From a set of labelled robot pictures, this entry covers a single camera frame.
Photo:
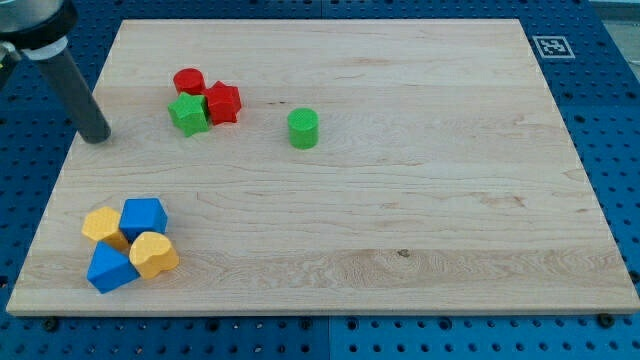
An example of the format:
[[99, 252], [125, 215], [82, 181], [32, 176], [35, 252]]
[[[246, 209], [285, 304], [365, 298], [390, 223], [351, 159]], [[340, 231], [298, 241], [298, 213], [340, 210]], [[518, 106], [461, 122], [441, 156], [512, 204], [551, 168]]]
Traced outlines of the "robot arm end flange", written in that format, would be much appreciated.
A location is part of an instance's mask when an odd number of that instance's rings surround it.
[[77, 20], [71, 0], [1, 0], [1, 88], [22, 55], [42, 61], [60, 54]]

